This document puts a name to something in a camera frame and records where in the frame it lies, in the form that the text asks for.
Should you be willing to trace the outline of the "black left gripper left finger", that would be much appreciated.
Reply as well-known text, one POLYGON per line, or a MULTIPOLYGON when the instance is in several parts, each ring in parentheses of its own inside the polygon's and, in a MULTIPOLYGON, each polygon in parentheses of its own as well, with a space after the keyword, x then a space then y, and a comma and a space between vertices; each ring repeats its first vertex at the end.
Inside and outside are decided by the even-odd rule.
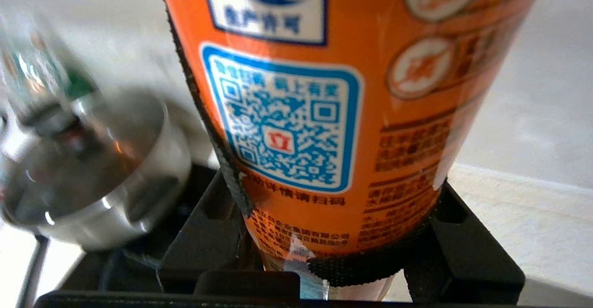
POLYGON ((246 229, 243 213, 218 172, 158 267, 161 290, 190 295, 206 271, 260 269, 260 255, 246 229))

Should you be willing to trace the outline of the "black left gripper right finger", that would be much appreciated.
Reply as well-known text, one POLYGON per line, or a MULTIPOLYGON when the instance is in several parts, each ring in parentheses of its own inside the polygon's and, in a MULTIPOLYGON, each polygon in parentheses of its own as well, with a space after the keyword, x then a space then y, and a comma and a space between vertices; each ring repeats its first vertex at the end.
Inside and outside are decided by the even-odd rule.
POLYGON ((415 305, 515 305, 526 281, 448 182, 403 272, 415 305))

